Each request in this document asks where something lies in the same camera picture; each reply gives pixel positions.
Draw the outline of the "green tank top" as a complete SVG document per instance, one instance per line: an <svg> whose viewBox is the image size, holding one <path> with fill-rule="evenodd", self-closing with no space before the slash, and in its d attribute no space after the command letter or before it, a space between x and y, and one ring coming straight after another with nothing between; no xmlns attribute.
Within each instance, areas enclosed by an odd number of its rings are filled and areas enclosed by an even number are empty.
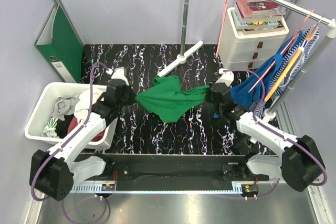
<svg viewBox="0 0 336 224"><path fill-rule="evenodd" d="M153 87L136 95L137 102L164 123L176 123L189 109L205 102L209 85L183 91L178 76L156 77Z"/></svg>

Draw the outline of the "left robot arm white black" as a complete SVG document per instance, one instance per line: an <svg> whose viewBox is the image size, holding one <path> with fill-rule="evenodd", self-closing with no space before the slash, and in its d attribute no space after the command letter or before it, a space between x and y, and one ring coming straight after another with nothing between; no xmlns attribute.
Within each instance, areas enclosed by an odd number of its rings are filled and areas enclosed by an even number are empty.
<svg viewBox="0 0 336 224"><path fill-rule="evenodd" d="M134 102L135 93L127 78L112 77L106 91L90 109L87 120L77 125L62 142L33 154L29 178L31 196L39 201L35 194L38 190L46 197L61 201L77 183L95 176L109 179L113 167L102 157L94 155L79 162L76 158L95 136L119 117L124 106Z"/></svg>

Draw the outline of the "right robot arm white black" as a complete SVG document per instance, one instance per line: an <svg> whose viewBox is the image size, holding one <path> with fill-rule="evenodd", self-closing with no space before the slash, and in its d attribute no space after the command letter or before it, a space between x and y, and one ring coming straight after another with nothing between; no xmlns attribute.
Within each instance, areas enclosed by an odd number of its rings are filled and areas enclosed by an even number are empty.
<svg viewBox="0 0 336 224"><path fill-rule="evenodd" d="M308 186L322 186L327 182L325 164L311 137L285 133L255 117L248 109L234 103L225 83L212 83L205 100L214 106L225 125L255 139L275 154L248 154L245 163L238 167L242 179L250 180L256 175L266 175L283 179L299 192Z"/></svg>

